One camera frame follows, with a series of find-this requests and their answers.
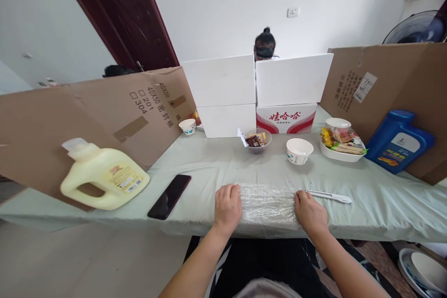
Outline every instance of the blue plastic bottle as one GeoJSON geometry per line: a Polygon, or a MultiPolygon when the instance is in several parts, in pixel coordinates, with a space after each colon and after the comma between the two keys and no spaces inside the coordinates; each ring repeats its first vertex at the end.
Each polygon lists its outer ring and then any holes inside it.
{"type": "Polygon", "coordinates": [[[434,145],[434,136],[413,127],[414,113],[395,109],[388,113],[366,146],[366,158],[397,174],[434,145]]]}

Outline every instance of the cardboard box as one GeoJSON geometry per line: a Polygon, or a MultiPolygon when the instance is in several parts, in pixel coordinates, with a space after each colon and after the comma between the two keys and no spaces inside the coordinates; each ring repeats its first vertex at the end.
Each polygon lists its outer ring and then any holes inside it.
{"type": "Polygon", "coordinates": [[[59,189],[74,163],[63,142],[82,137],[148,169],[194,110],[180,67],[2,95],[0,106],[0,174],[83,210],[59,189]]]}
{"type": "Polygon", "coordinates": [[[256,105],[197,107],[207,138],[237,137],[256,128],[256,105]]]}
{"type": "Polygon", "coordinates": [[[183,63],[197,107],[256,102],[252,54],[183,63]]]}
{"type": "Polygon", "coordinates": [[[272,134],[310,133],[316,111],[316,103],[256,107],[257,127],[272,134]]]}
{"type": "Polygon", "coordinates": [[[346,119],[367,143],[392,109],[416,114],[413,125],[436,144],[406,171],[436,184],[447,176],[447,43],[350,47],[334,53],[321,107],[346,119]]]}
{"type": "Polygon", "coordinates": [[[320,102],[333,54],[256,62],[257,105],[320,102]]]}

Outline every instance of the plastic container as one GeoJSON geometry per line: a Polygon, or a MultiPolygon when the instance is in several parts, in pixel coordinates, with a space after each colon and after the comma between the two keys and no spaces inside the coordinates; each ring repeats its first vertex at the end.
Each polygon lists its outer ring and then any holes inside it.
{"type": "Polygon", "coordinates": [[[415,116],[402,109],[390,111],[366,145],[365,157],[391,173],[404,170],[434,145],[433,135],[411,125],[415,116]]]}
{"type": "Polygon", "coordinates": [[[303,165],[313,153],[313,145],[309,141],[293,138],[287,141],[287,159],[295,165],[303,165]]]}
{"type": "Polygon", "coordinates": [[[338,151],[330,150],[321,141],[320,141],[320,150],[321,150],[321,153],[328,158],[336,159],[338,161],[351,162],[351,163],[357,162],[360,158],[365,156],[365,154],[354,155],[354,154],[347,154],[347,153],[341,153],[338,151]]]}
{"type": "Polygon", "coordinates": [[[63,195],[87,206],[114,210],[139,194],[149,183],[149,175],[129,156],[115,149],[100,149],[81,138],[66,141],[62,146],[75,160],[61,184],[63,195]],[[104,191],[100,197],[78,189],[92,183],[104,191]]]}
{"type": "Polygon", "coordinates": [[[252,129],[248,132],[245,133],[246,136],[250,135],[250,134],[259,134],[259,133],[265,133],[265,145],[262,147],[247,147],[247,149],[252,153],[252,154],[261,154],[265,151],[265,148],[270,144],[271,140],[272,140],[272,136],[271,136],[271,132],[269,132],[266,129],[263,128],[256,128],[256,129],[252,129]]]}

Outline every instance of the black smartphone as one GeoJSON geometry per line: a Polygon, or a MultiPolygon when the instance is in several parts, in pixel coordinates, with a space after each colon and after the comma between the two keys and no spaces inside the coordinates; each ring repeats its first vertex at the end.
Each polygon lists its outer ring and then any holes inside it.
{"type": "Polygon", "coordinates": [[[177,175],[150,209],[148,217],[164,220],[168,217],[182,195],[186,186],[191,180],[191,176],[177,175]]]}

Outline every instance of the door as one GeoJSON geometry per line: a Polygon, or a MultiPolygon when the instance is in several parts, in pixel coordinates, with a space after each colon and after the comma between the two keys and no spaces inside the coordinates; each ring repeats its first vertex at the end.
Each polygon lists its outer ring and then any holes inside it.
{"type": "Polygon", "coordinates": [[[78,1],[119,65],[136,71],[179,65],[155,0],[78,1]]]}

